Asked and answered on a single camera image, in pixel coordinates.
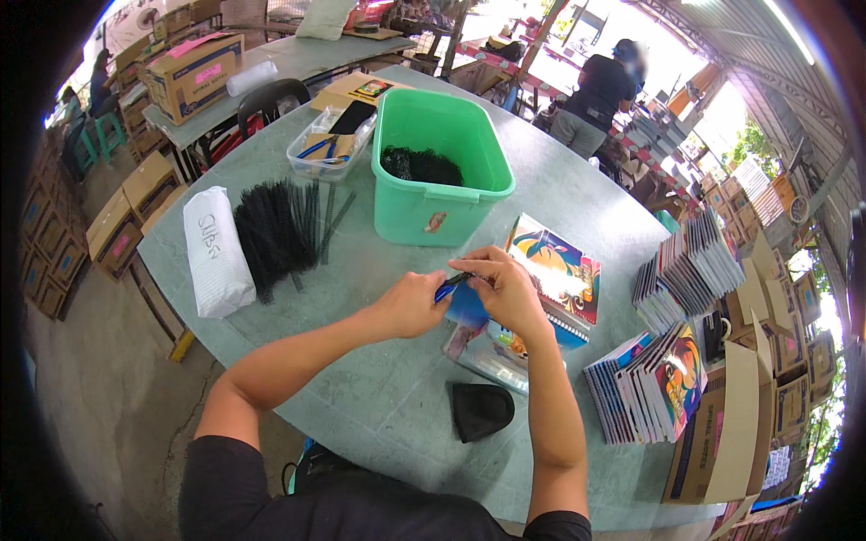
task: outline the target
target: round table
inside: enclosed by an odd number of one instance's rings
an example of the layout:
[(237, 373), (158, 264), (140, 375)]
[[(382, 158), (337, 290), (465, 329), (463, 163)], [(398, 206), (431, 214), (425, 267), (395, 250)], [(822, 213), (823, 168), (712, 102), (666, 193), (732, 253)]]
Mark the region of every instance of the round table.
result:
[[(598, 325), (590, 332), (590, 343), (565, 358), (585, 422), (593, 528), (650, 528), (720, 514), (718, 506), (659, 505), (673, 446), (605, 445), (581, 373), (584, 366), (644, 329), (631, 305), (631, 293), (638, 267), (653, 255), (667, 231), (611, 180), (526, 121), (406, 68), (379, 73), (386, 79), (482, 105), (514, 171), (513, 195), (494, 207), (463, 247), (395, 246), (373, 229), (375, 179), (368, 149), (336, 189), (335, 212), (352, 190), (358, 197), (331, 241), (329, 264), (301, 276), (303, 293), (285, 280), (275, 289), (273, 304), (255, 302), (225, 319), (201, 319), (196, 314), (181, 218), (183, 204), (176, 204), (141, 242), (139, 252), (178, 315), (229, 367), (258, 346), (348, 316), (374, 301), (406, 271), (447, 268), (448, 259), (470, 249), (502, 245), (517, 216), (526, 212), (602, 265)], [(306, 105), (258, 132), (196, 181), (181, 201), (220, 185), (228, 189), (235, 206), (241, 190), (291, 176), (286, 147), (317, 114)], [(321, 192), (324, 214), (325, 185)], [(451, 330), (451, 324), (443, 322), (421, 338), (390, 340), (353, 351), (275, 411), (361, 466), (425, 490), (469, 496), (498, 518), (523, 522), (533, 468), (527, 399), (514, 396), (514, 420), (502, 431), (483, 441), (462, 444), (452, 422), (448, 386), (486, 380), (443, 355)]]

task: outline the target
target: hand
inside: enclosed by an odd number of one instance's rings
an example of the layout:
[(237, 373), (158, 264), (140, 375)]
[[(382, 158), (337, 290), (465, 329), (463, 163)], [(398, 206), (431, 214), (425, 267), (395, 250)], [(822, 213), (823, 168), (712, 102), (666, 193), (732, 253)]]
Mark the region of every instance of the hand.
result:
[(500, 325), (525, 341), (542, 338), (553, 332), (529, 273), (502, 248), (478, 248), (448, 264), (456, 270), (494, 281), (491, 287), (485, 280), (472, 277), (467, 284), (475, 289), (484, 308)]
[(433, 303), (436, 290), (445, 281), (445, 271), (430, 274), (406, 273), (373, 305), (360, 313), (373, 327), (377, 341), (414, 338), (442, 321), (451, 297)]

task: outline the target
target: green plastic tub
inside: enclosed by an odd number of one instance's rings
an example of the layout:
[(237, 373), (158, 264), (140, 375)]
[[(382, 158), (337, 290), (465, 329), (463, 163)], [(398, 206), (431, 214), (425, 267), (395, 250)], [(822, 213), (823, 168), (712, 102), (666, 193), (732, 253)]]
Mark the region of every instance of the green plastic tub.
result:
[[(465, 185), (419, 183), (388, 174), (379, 157), (389, 145), (443, 154), (460, 167)], [(444, 93), (393, 88), (382, 96), (372, 168), (376, 232), (395, 244), (461, 246), (496, 202), (514, 191), (514, 175), (487, 112)]]

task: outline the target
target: black plastic chair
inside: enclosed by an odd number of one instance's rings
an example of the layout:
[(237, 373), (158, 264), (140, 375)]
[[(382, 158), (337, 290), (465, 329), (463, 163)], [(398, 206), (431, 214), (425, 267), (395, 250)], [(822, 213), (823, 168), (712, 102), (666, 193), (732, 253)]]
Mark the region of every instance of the black plastic chair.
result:
[(310, 101), (310, 91), (297, 79), (273, 81), (249, 93), (237, 108), (237, 127), (243, 140), (249, 138), (247, 120), (259, 113), (265, 126), (280, 118), (277, 101), (294, 96), (301, 105)]

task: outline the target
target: person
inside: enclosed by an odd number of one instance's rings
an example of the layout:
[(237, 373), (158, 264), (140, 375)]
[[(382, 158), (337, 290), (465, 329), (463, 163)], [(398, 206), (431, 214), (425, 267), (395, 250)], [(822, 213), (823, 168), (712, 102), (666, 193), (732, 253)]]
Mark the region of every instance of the person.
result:
[(78, 100), (78, 95), (72, 87), (66, 87), (63, 90), (60, 100), (66, 107), (63, 112), (63, 118), (57, 123), (57, 127), (62, 126), (64, 133), (61, 161), (66, 165), (72, 178), (78, 182), (82, 182), (84, 180), (84, 171), (79, 168), (78, 161), (75, 159), (75, 144), (78, 143), (81, 130), (84, 129), (85, 114), (81, 110), (81, 102)]
[[(528, 399), (533, 483), (523, 538), (589, 541), (583, 421), (529, 274), (492, 246), (449, 265), (473, 273), (469, 286), (491, 317), (523, 338), (531, 387), (543, 390)], [(433, 302), (444, 278), (442, 270), (407, 273), (371, 306), (264, 345), (220, 376), (187, 449), (178, 501), (182, 538), (514, 539), (471, 499), (422, 492), (342, 460), (318, 443), (295, 471), (294, 493), (268, 496), (259, 416), (349, 351), (417, 337), (438, 325), (450, 301)]]
[(96, 55), (94, 73), (90, 77), (90, 116), (95, 119), (117, 109), (120, 103), (120, 97), (111, 92), (111, 85), (117, 79), (117, 74), (108, 76), (109, 58), (111, 54), (108, 49), (102, 49)]
[(631, 109), (638, 82), (643, 82), (643, 54), (632, 40), (619, 40), (612, 59), (591, 56), (580, 71), (580, 89), (553, 120), (551, 137), (589, 159), (607, 138), (613, 115)]

